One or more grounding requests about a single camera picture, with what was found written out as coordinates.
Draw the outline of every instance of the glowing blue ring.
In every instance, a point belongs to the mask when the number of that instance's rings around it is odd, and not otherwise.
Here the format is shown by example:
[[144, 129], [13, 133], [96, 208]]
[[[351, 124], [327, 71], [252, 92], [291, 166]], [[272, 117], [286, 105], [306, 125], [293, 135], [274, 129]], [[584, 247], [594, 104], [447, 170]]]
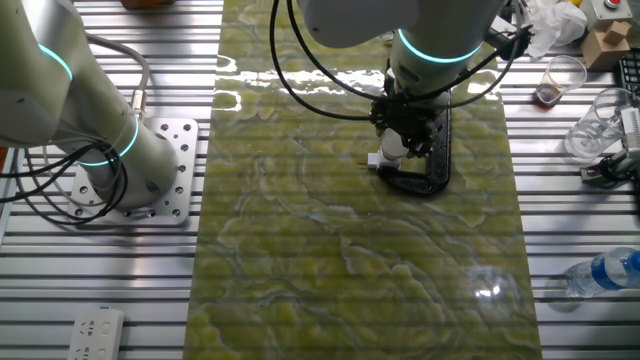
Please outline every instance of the glowing blue ring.
[[60, 56], [58, 56], [58, 54], [49, 50], [49, 48], [47, 48], [46, 46], [42, 44], [38, 44], [38, 46], [40, 46], [40, 50], [42, 50], [43, 53], [49, 55], [53, 60], [57, 61], [58, 64], [60, 64], [67, 71], [67, 74], [69, 74], [69, 79], [73, 81], [73, 73], [71, 72], [71, 68], [69, 67], [69, 65], [67, 65], [67, 63], [64, 62], [64, 60], [62, 60]]
[[409, 40], [407, 40], [407, 38], [402, 33], [402, 30], [398, 30], [398, 34], [400, 34], [400, 39], [402, 39], [402, 42], [407, 47], [407, 49], [411, 50], [411, 52], [414, 53], [417, 57], [419, 57], [421, 59], [424, 59], [424, 60], [427, 60], [427, 61], [440, 63], [440, 64], [452, 64], [452, 63], [460, 62], [462, 60], [467, 60], [468, 58], [470, 58], [473, 55], [475, 55], [475, 53], [477, 53], [478, 50], [480, 50], [480, 48], [482, 47], [482, 44], [480, 44], [480, 46], [478, 46], [477, 49], [473, 50], [472, 52], [468, 53], [467, 55], [460, 56], [460, 57], [457, 57], [457, 58], [450, 58], [450, 59], [438, 58], [438, 57], [435, 57], [435, 56], [427, 55], [427, 54], [421, 52], [420, 50], [416, 49], [415, 47], [413, 47], [413, 45], [411, 45]]
[[[127, 145], [127, 147], [124, 150], [122, 150], [122, 152], [118, 155], [119, 157], [125, 156], [127, 154], [127, 152], [129, 152], [129, 150], [131, 150], [131, 148], [133, 147], [133, 144], [135, 144], [136, 139], [138, 138], [138, 130], [140, 129], [140, 124], [138, 124], [139, 121], [138, 121], [137, 118], [136, 118], [135, 121], [136, 121], [136, 132], [133, 134], [133, 138], [131, 139], [131, 142], [129, 143], [129, 145]], [[78, 164], [80, 164], [82, 166], [103, 166], [103, 165], [107, 165], [108, 163], [113, 162], [113, 161], [115, 161], [115, 158], [110, 159], [108, 161], [105, 160], [105, 161], [100, 162], [100, 163], [83, 163], [83, 162], [78, 161]]]

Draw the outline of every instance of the metal base plate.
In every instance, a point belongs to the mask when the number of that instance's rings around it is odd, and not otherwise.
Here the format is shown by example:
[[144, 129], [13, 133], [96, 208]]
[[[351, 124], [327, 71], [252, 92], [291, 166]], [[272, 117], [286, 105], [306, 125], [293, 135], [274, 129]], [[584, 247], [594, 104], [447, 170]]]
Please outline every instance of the metal base plate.
[[[151, 131], [162, 134], [176, 149], [180, 170], [178, 170], [172, 190], [148, 207], [132, 211], [116, 209], [82, 227], [181, 227], [189, 219], [191, 187], [193, 185], [196, 145], [198, 142], [198, 123], [192, 119], [151, 118], [145, 120], [145, 125]], [[185, 144], [188, 145], [187, 151], [181, 149]], [[85, 204], [92, 201], [95, 203], [102, 201], [93, 191], [87, 173], [81, 167], [78, 167], [76, 172], [71, 197]], [[100, 208], [99, 206], [81, 207], [74, 203], [69, 203], [69, 213], [77, 214], [78, 216], [81, 214], [83, 217], [96, 214]]]

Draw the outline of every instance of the clear plastic cup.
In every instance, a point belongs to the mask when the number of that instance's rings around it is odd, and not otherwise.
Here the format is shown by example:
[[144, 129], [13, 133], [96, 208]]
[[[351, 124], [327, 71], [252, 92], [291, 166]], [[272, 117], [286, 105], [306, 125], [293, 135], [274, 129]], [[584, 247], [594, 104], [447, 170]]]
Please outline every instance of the clear plastic cup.
[[534, 100], [544, 109], [554, 107], [568, 91], [580, 88], [587, 81], [587, 69], [578, 59], [556, 56], [549, 61], [547, 70], [536, 88]]
[[579, 159], [593, 160], [622, 139], [621, 110], [632, 106], [633, 94], [607, 89], [596, 97], [591, 109], [567, 133], [564, 146]]

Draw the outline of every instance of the electrical outlet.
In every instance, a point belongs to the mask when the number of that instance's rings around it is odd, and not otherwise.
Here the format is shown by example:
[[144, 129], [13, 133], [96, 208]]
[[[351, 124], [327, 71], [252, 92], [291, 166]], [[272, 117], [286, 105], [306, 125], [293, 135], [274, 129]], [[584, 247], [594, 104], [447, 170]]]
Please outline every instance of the electrical outlet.
[[67, 360], [117, 360], [124, 313], [100, 308], [78, 314]]

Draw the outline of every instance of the plastic bottle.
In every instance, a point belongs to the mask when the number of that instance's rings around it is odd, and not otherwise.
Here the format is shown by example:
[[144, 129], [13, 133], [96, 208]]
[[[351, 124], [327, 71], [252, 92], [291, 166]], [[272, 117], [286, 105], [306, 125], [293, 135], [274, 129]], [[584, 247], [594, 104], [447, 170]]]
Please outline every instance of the plastic bottle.
[[640, 251], [616, 248], [565, 272], [571, 297], [588, 298], [607, 290], [640, 287]]

